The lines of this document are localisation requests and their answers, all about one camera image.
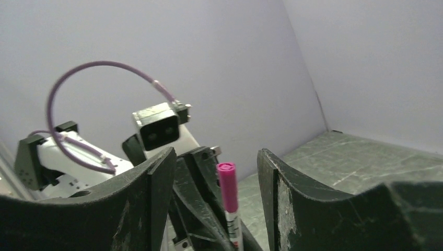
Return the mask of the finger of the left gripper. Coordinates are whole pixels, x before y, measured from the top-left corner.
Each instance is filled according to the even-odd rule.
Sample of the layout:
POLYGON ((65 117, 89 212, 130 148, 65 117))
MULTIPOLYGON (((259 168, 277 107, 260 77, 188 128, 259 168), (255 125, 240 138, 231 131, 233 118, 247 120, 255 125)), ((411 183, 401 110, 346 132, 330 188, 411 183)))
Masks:
POLYGON ((216 164, 209 152, 189 152, 177 158, 173 201, 194 250, 234 250, 227 234, 216 164))

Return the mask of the white pen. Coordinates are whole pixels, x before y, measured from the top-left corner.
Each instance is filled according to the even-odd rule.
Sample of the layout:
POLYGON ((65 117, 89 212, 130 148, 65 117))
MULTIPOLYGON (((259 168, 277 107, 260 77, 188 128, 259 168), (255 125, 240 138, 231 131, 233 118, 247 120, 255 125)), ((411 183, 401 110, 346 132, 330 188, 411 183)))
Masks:
POLYGON ((243 251, 244 247, 239 209, 235 213, 228 213, 225 211, 225 218, 227 221, 228 237, 231 243, 235 247, 235 250, 243 251))

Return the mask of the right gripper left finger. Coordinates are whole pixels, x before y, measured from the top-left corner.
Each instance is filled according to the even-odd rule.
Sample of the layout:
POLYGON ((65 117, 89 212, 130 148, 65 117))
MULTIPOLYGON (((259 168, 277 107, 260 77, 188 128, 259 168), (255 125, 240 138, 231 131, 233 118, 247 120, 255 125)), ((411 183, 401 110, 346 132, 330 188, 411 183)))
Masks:
POLYGON ((1 250, 160 250, 173 148, 72 198, 1 197, 1 250))

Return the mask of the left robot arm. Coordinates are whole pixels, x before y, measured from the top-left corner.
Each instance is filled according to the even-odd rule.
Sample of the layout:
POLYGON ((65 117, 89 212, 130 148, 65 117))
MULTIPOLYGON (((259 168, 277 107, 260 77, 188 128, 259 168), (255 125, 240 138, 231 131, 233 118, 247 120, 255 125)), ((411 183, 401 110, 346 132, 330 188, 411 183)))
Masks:
POLYGON ((78 166, 54 141, 19 143, 15 169, 42 200, 2 200, 2 250, 160 250, 167 214, 189 239, 210 250, 234 250, 216 185, 216 157, 185 126, 180 138, 146 156, 135 136, 116 174, 78 166))

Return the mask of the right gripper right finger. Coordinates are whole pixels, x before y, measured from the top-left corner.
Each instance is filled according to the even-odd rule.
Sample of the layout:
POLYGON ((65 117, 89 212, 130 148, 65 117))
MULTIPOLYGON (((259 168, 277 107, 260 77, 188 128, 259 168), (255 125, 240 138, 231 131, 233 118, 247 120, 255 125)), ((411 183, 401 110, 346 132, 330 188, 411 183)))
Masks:
POLYGON ((442 250, 442 182, 384 182, 352 195, 257 155, 271 250, 442 250))

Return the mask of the magenta pen cap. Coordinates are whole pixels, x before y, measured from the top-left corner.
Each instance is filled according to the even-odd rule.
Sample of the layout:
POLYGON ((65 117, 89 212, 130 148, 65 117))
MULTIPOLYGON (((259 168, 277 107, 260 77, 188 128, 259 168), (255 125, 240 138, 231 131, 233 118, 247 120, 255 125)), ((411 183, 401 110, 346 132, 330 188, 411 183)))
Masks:
POLYGON ((235 213, 239 208, 236 165, 235 163, 219 163, 216 169, 225 211, 235 213))

